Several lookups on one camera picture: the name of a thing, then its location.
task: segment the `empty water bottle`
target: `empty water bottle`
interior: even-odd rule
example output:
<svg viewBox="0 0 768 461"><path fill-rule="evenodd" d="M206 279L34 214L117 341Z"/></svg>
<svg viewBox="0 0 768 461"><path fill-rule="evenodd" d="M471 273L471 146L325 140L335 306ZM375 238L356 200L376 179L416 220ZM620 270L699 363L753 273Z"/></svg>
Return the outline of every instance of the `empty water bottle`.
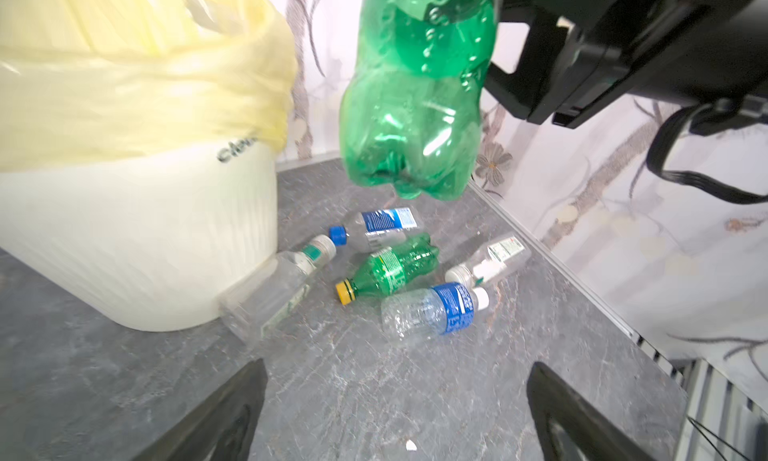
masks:
<svg viewBox="0 0 768 461"><path fill-rule="evenodd" d="M341 304L359 296L389 296L415 277L435 271L440 249L429 243L429 235L422 233L370 255L354 276L336 285Z"/></svg>
<svg viewBox="0 0 768 461"><path fill-rule="evenodd" d="M277 253L264 266L219 296L221 321L245 344L265 337L310 290L317 269L336 256L336 245L315 236L301 251Z"/></svg>
<svg viewBox="0 0 768 461"><path fill-rule="evenodd" d="M360 186L455 199L475 167L498 0L363 0L341 153Z"/></svg>
<svg viewBox="0 0 768 461"><path fill-rule="evenodd" d="M422 231L424 221L415 208L350 213L340 226L331 226L328 230L336 246L349 244L359 253L399 245L408 239L408 235Z"/></svg>
<svg viewBox="0 0 768 461"><path fill-rule="evenodd" d="M486 307L483 288L446 283L388 297L382 301L382 325L390 341L425 340L466 328Z"/></svg>
<svg viewBox="0 0 768 461"><path fill-rule="evenodd" d="M466 287L482 286L514 273L530 257L531 250L517 236L500 236L482 245L467 261L449 269L446 282L457 282Z"/></svg>

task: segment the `trash bin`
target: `trash bin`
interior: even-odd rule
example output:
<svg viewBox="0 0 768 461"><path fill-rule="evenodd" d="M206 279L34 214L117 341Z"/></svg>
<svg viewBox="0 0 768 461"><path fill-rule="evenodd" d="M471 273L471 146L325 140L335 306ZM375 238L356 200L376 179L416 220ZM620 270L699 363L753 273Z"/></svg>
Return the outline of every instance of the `trash bin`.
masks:
<svg viewBox="0 0 768 461"><path fill-rule="evenodd" d="M283 17L267 0L0 6L0 247L124 326L215 319L276 251Z"/></svg>

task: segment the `green plastic bottle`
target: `green plastic bottle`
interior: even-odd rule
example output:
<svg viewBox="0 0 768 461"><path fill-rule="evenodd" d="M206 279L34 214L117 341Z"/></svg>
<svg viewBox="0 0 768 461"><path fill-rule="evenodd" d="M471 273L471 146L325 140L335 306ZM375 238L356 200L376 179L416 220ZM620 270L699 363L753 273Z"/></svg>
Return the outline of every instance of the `green plastic bottle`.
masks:
<svg viewBox="0 0 768 461"><path fill-rule="evenodd" d="M440 249L429 242L429 235L422 233L370 255L354 276L336 285L341 303L359 296L389 296L415 277L435 271Z"/></svg>
<svg viewBox="0 0 768 461"><path fill-rule="evenodd" d="M459 197L481 139L498 0L364 0L340 113L347 174L403 198Z"/></svg>

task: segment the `black cable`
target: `black cable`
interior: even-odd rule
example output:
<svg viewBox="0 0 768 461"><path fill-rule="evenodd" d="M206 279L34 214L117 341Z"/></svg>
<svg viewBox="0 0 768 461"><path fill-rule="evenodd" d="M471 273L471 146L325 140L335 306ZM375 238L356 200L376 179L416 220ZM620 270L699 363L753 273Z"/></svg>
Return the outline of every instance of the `black cable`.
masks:
<svg viewBox="0 0 768 461"><path fill-rule="evenodd" d="M720 450L712 443L712 441L710 441L710 438L707 435L704 434L704 431L702 431L702 429L705 429L709 434L714 436L722 444L724 444L725 446L731 448L736 454L738 454L739 456L741 456L744 459L746 459L746 461L752 461L752 459L748 458L746 455L744 455L744 453L742 453L741 451L739 451L735 447L733 447L730 444L728 444L723 438L717 436L715 433L712 432L711 429L709 429L705 425L699 423L698 421L696 421L696 419L688 416L688 420L690 421L691 424L694 425L694 428L696 428L696 431L698 431L699 434L706 439L706 441L710 444L710 446L712 446L712 448L717 452L717 454L720 455L721 458L723 458L724 461L728 461L728 459L720 452Z"/></svg>
<svg viewBox="0 0 768 461"><path fill-rule="evenodd" d="M648 171L654 173L659 178L677 183L683 186L693 186L701 191L708 193L725 202L736 205L754 205L756 203L768 202L768 195L756 195L754 193L742 191L739 188L728 186L709 176L693 171L668 171L664 169L664 163L667 161L672 148L680 137L688 122L694 116L701 112L712 110L711 104L689 106L683 108L664 122L656 133L656 137L650 143L648 157L645 165Z"/></svg>

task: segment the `blue bottle cap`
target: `blue bottle cap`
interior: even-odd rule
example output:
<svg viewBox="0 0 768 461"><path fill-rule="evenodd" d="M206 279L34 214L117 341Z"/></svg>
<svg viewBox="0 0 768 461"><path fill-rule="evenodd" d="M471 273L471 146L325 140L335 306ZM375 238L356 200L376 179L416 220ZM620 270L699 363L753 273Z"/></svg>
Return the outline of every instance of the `blue bottle cap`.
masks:
<svg viewBox="0 0 768 461"><path fill-rule="evenodd" d="M343 226L331 226L328 230L328 236L336 246L346 245L346 229Z"/></svg>

